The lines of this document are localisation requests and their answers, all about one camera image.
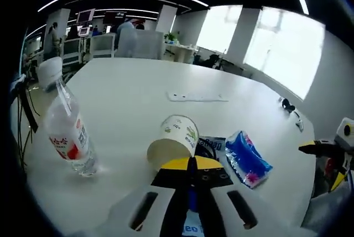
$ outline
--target blue packet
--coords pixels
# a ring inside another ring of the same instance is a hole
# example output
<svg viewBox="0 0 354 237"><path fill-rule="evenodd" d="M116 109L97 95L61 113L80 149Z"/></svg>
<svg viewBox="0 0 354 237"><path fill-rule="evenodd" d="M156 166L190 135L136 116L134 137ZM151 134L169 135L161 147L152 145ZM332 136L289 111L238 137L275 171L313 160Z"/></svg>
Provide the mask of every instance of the blue packet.
<svg viewBox="0 0 354 237"><path fill-rule="evenodd" d="M244 131L236 132L227 139L225 154L237 177L251 189L267 179L273 169Z"/></svg>

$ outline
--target office desk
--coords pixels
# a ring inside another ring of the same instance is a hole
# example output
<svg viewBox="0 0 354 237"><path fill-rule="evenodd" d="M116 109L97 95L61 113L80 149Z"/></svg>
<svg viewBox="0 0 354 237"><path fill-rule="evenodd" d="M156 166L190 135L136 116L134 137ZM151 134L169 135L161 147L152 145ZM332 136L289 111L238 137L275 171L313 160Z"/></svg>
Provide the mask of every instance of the office desk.
<svg viewBox="0 0 354 237"><path fill-rule="evenodd" d="M177 63L190 63L190 58L195 51L194 48L183 46L183 45L176 45L176 44L168 44L165 43L166 47L176 48L175 50L175 57L174 60Z"/></svg>
<svg viewBox="0 0 354 237"><path fill-rule="evenodd" d="M97 58L69 82L101 170L90 178L76 175L54 150L43 128L27 149L28 184L48 218L64 234L95 227L110 207L132 190L149 184L155 172L146 151L162 121L172 114L190 117L200 135L228 137L245 130L274 169L255 190L280 216L300 225L315 175L315 156L298 151L314 139L312 123L280 107L279 95L264 84L201 66L169 61ZM228 102L171 102L167 91L223 94ZM226 165L235 183L238 179Z"/></svg>

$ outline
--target paper cup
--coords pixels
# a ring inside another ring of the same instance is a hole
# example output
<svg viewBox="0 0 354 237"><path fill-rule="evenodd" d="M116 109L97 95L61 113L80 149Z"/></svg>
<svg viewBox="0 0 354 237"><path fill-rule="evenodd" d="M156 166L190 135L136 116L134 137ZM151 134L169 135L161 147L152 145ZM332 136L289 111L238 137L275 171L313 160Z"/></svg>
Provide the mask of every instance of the paper cup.
<svg viewBox="0 0 354 237"><path fill-rule="evenodd" d="M193 157L198 138L198 129L191 119L171 115L161 124L159 139L148 148L148 162L158 171L172 159Z"/></svg>

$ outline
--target water bottle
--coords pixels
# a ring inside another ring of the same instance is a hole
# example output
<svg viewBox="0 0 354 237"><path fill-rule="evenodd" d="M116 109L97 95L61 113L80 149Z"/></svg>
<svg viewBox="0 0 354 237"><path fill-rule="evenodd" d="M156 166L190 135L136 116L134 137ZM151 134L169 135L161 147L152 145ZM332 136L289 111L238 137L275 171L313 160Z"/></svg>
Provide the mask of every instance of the water bottle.
<svg viewBox="0 0 354 237"><path fill-rule="evenodd" d="M71 163L75 172L90 176L97 171L97 159L79 105L62 79L63 61L54 57L41 63L37 75L45 92L43 126L59 156Z"/></svg>

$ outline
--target column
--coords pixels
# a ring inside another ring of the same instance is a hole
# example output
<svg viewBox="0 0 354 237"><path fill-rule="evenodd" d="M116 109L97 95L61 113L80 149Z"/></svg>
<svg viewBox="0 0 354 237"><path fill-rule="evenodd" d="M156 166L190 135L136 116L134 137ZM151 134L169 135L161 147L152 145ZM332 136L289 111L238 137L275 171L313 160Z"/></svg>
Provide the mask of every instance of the column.
<svg viewBox="0 0 354 237"><path fill-rule="evenodd" d="M48 34L49 28L53 25L54 22L58 23L58 28L56 32L58 38L62 38L65 35L67 21L69 20L70 9L60 9L48 16L45 26L45 35Z"/></svg>
<svg viewBox="0 0 354 237"><path fill-rule="evenodd" d="M156 31L169 33L177 12L176 7L163 5L157 19Z"/></svg>
<svg viewBox="0 0 354 237"><path fill-rule="evenodd" d="M226 54L226 59L238 66L243 65L260 11L260 9L242 8Z"/></svg>

